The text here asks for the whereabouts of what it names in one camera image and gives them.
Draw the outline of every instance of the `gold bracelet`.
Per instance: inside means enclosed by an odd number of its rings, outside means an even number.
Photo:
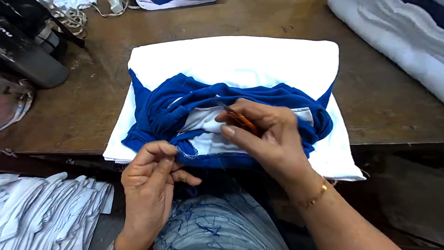
[[[322,179],[324,180],[324,184],[322,184],[321,186],[321,191],[319,192],[318,195],[316,195],[315,197],[305,201],[305,202],[297,202],[297,205],[303,208],[308,208],[309,206],[314,206],[316,204],[316,202],[318,200],[320,200],[322,198],[322,195],[327,191],[328,186],[327,186],[327,180],[322,177]]]

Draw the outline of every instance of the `hand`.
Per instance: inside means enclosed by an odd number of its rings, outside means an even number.
[[[147,250],[165,225],[175,181],[199,185],[202,180],[174,162],[177,148],[166,141],[145,144],[122,173],[126,218],[116,250]]]
[[[319,192],[323,184],[308,162],[297,130],[297,118],[285,107],[273,107],[239,98],[230,106],[235,112],[260,127],[261,138],[232,125],[222,125],[222,134],[256,159],[271,177],[286,190],[290,198],[304,200]],[[215,119],[230,122],[222,111]]]

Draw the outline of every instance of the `orange scissors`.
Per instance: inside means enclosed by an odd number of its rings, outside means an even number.
[[[228,113],[228,115],[241,125],[241,128],[250,131],[253,135],[257,137],[261,137],[259,130],[256,128],[256,126],[252,122],[250,122],[245,116],[237,113],[236,111],[234,111],[233,109],[231,109],[230,107],[228,107],[219,100],[216,100],[216,103],[219,106],[223,107],[224,110]]]

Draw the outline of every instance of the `fingernail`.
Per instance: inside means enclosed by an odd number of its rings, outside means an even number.
[[[229,137],[233,137],[234,134],[236,133],[233,126],[230,125],[222,125],[221,132]]]

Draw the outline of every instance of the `wooden table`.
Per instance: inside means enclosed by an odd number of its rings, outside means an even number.
[[[325,0],[218,0],[154,12],[128,9],[117,18],[85,12],[87,50],[68,48],[66,83],[39,91],[28,114],[0,132],[0,149],[101,154],[128,91],[134,47],[225,35],[338,43],[333,93],[351,144],[444,142],[444,104],[337,19]]]

